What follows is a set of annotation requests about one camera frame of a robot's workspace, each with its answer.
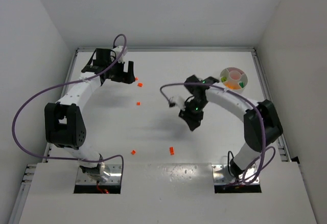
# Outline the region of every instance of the rectangular slot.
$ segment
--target rectangular slot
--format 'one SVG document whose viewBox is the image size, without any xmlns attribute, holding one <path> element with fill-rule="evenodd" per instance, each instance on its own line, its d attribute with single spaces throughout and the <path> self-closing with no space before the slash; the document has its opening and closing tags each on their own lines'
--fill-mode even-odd
<svg viewBox="0 0 327 224">
<path fill-rule="evenodd" d="M 235 185 L 235 186 L 215 186 L 215 193 L 262 193 L 261 187 L 259 184 L 257 185 Z"/>
<path fill-rule="evenodd" d="M 104 194 L 105 190 L 109 194 L 120 194 L 121 187 L 119 185 L 114 186 L 99 186 L 102 192 L 97 188 L 96 185 L 75 185 L 74 193 L 88 193 L 88 194 Z"/>
</svg>

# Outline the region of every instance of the small orange cube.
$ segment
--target small orange cube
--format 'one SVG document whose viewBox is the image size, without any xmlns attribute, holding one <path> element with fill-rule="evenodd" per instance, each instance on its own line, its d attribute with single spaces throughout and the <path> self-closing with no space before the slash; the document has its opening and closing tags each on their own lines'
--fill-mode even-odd
<svg viewBox="0 0 327 224">
<path fill-rule="evenodd" d="M 171 156 L 175 154 L 175 152 L 174 152 L 174 147 L 170 147 L 170 148 L 169 148 L 169 151 L 170 151 L 170 155 L 171 155 Z"/>
</svg>

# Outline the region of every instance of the metal mounting plate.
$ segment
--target metal mounting plate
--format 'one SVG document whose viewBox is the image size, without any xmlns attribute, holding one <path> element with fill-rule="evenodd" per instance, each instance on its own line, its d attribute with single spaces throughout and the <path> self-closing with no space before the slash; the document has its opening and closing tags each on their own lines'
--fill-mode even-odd
<svg viewBox="0 0 327 224">
<path fill-rule="evenodd" d="M 213 176 L 214 176 L 214 185 L 223 186 L 230 183 L 230 176 L 227 170 L 227 164 L 212 164 Z M 245 178 L 248 178 L 256 173 L 256 165 L 254 164 L 246 173 Z M 257 178 L 254 183 L 251 185 L 259 185 L 260 180 Z"/>
<path fill-rule="evenodd" d="M 107 168 L 110 169 L 110 176 L 107 182 L 100 182 L 99 186 L 119 186 L 122 175 L 122 165 L 120 164 L 108 164 Z M 87 174 L 84 174 L 80 168 L 78 168 L 76 176 L 76 186 L 92 186 L 97 182 L 91 179 Z"/>
</svg>

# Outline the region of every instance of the metal frame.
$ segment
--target metal frame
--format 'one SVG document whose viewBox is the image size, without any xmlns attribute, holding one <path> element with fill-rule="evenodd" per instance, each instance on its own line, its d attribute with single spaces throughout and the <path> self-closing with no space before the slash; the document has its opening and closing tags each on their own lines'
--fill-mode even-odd
<svg viewBox="0 0 327 224">
<path fill-rule="evenodd" d="M 69 79 L 72 76 L 73 73 L 73 69 L 76 63 L 76 58 L 78 53 L 80 52 L 93 52 L 95 50 L 96 47 L 90 47 L 90 48 L 78 48 L 75 52 L 74 55 L 72 57 L 69 69 L 68 69 L 68 73 L 67 73 L 67 77 L 65 82 L 68 82 Z M 264 97 L 266 99 L 272 100 L 271 98 L 271 92 L 268 86 L 268 81 L 263 69 L 263 66 L 261 64 L 261 62 L 259 61 L 257 52 L 254 48 L 249 48 L 249 47 L 239 47 L 239 48 L 233 48 L 233 47 L 129 47 L 128 50 L 130 52 L 186 52 L 186 51 L 197 51 L 197 52 L 216 52 L 216 51 L 220 51 L 220 52 L 250 52 L 252 54 L 253 57 L 253 61 L 254 61 L 254 66 L 256 68 L 256 72 L 258 74 L 259 77 L 259 82 L 264 94 Z M 62 90 L 61 93 L 61 97 L 67 92 L 68 86 L 65 86 Z M 51 152 L 51 144 L 47 143 L 46 148 L 45 148 L 45 152 L 44 152 L 44 156 L 49 156 L 50 152 Z M 278 138 L 278 149 L 279 149 L 279 153 L 281 155 L 282 161 L 285 162 L 289 162 L 291 161 L 291 156 L 286 144 L 286 140 L 284 135 L 282 135 L 281 137 Z M 34 170 L 36 168 L 36 165 L 28 165 L 27 169 L 29 167 L 34 167 Z M 30 189 L 30 185 L 32 182 L 32 177 L 33 175 L 30 174 L 28 175 L 29 179 L 24 179 L 22 181 L 13 211 L 11 213 L 11 217 L 9 220 L 9 223 L 19 223 L 26 199 L 27 199 L 27 195 Z"/>
<path fill-rule="evenodd" d="M 8 224 L 18 224 L 29 193 L 36 164 L 27 164 Z"/>
<path fill-rule="evenodd" d="M 258 74 L 259 77 L 259 82 L 261 85 L 261 89 L 262 92 L 264 93 L 264 97 L 265 99 L 269 99 L 271 101 L 273 101 L 272 99 L 272 95 L 271 95 L 271 91 L 269 89 L 269 85 L 268 85 L 268 80 L 265 74 L 265 70 L 262 66 L 262 63 L 259 60 L 258 54 L 256 52 L 255 49 L 253 49 L 254 51 L 252 52 L 252 57 L 253 57 L 253 61 L 254 61 L 254 66 L 256 68 L 256 72 Z M 286 140 L 285 140 L 285 136 L 284 134 L 281 135 L 278 139 L 278 150 L 279 153 L 281 155 L 281 159 L 283 162 L 290 162 L 291 161 L 291 155 L 290 155 L 290 151 L 288 149 Z"/>
</svg>

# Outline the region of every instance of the orange object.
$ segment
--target orange object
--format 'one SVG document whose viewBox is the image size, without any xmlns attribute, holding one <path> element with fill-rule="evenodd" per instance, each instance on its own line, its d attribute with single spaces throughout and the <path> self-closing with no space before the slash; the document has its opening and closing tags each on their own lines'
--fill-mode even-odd
<svg viewBox="0 0 327 224">
<path fill-rule="evenodd" d="M 101 193 L 103 193 L 102 189 L 99 187 L 99 183 L 97 183 L 97 190 Z"/>
<path fill-rule="evenodd" d="M 170 148 L 169 148 L 169 151 L 170 151 L 170 155 L 171 155 L 171 156 L 175 154 L 175 153 L 174 153 L 174 147 L 170 147 Z"/>
<path fill-rule="evenodd" d="M 229 84 L 225 84 L 225 86 L 230 88 L 230 89 L 235 89 L 232 85 L 229 85 Z"/>
</svg>

